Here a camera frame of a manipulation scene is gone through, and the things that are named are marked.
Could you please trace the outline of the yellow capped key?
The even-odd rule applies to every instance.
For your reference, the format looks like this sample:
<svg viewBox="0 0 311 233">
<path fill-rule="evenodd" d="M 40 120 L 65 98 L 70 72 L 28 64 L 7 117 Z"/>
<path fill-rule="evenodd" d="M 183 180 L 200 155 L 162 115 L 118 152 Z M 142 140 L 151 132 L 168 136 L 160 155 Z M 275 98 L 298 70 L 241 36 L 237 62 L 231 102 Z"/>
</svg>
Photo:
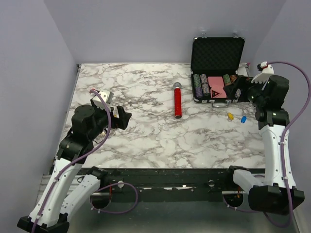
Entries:
<svg viewBox="0 0 311 233">
<path fill-rule="evenodd" d="M 228 120 L 232 121 L 234 119 L 234 116 L 231 113 L 228 113 Z"/>
</svg>

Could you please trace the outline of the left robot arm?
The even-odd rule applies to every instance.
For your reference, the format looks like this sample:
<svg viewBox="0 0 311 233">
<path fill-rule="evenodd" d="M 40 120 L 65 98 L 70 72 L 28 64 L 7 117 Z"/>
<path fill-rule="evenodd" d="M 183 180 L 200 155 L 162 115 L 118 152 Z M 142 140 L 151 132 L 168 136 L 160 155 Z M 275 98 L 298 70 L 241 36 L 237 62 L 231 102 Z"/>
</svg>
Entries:
<svg viewBox="0 0 311 233">
<path fill-rule="evenodd" d="M 93 141 L 109 128 L 125 130 L 131 113 L 117 107 L 118 117 L 111 110 L 95 104 L 77 107 L 71 118 L 72 127 L 61 141 L 50 180 L 28 216 L 19 219 L 17 227 L 29 233 L 66 233 L 71 217 L 78 211 L 91 192 L 107 188 L 107 172 L 92 167 L 83 181 L 68 192 L 75 176 L 86 161 L 85 154 L 94 151 Z"/>
</svg>

